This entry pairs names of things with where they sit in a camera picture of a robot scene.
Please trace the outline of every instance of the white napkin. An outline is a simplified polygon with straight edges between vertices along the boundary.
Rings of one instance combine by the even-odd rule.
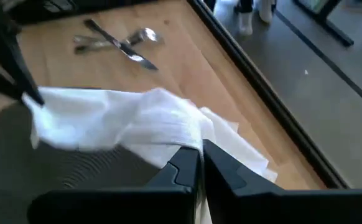
[[[208,108],[156,88],[146,93],[39,87],[43,107],[28,95],[32,112],[31,141],[79,151],[111,150],[117,144],[163,168],[180,146],[199,150],[209,139],[255,173],[275,181],[268,160],[238,135],[238,124]],[[211,223],[207,200],[197,210],[197,222]]]

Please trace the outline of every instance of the silverware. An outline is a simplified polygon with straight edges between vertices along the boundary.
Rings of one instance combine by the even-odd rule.
[[[79,44],[78,46],[75,47],[75,54],[83,54],[89,51],[101,50],[113,47],[113,45],[105,39],[88,37],[84,35],[75,35],[73,41],[74,43]],[[136,30],[134,33],[129,35],[121,42],[124,44],[128,44],[130,47],[133,47],[145,41],[161,43],[164,40],[159,34],[155,33],[155,31],[153,31],[152,29],[141,28]]]
[[[137,52],[135,52],[133,49],[131,49],[130,46],[128,46],[128,44],[124,44],[124,43],[116,40],[113,36],[111,36],[105,30],[103,30],[92,19],[85,20],[84,25],[87,28],[89,28],[90,30],[100,33],[108,42],[110,42],[112,45],[114,45],[118,49],[120,49],[131,60],[133,60],[135,62],[139,62],[141,65],[143,65],[144,67],[146,67],[148,69],[157,70],[157,67],[154,64],[152,64],[150,61],[148,61],[143,56],[139,55]]]

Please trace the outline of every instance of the knife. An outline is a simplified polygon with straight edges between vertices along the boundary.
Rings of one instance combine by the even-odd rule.
[[[94,20],[87,19],[84,21],[84,25],[94,32],[100,33],[107,41],[111,44],[115,45],[118,49],[120,49],[127,57],[135,62],[139,62],[142,66],[151,69],[158,70],[157,67],[152,64],[150,61],[145,59],[143,56],[137,54],[137,52],[133,51],[129,46],[124,43],[119,42],[105,30],[103,30]]]

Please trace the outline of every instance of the wooden table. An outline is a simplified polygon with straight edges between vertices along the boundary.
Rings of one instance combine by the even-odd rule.
[[[75,55],[75,34],[91,35],[82,21],[93,18],[122,39],[139,27],[163,35],[165,44],[136,50],[158,68],[152,72],[118,50]],[[243,74],[189,3],[158,1],[23,27],[19,43],[35,81],[122,91],[163,87],[197,106],[239,123],[239,134],[261,151],[285,189],[324,185]],[[0,110],[13,101],[0,96]]]

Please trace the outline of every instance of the white shoe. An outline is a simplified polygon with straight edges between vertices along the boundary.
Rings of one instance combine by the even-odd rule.
[[[272,21],[272,3],[273,0],[260,0],[259,14],[262,21],[271,23]]]
[[[252,19],[253,12],[239,14],[239,33],[251,35],[253,33]]]

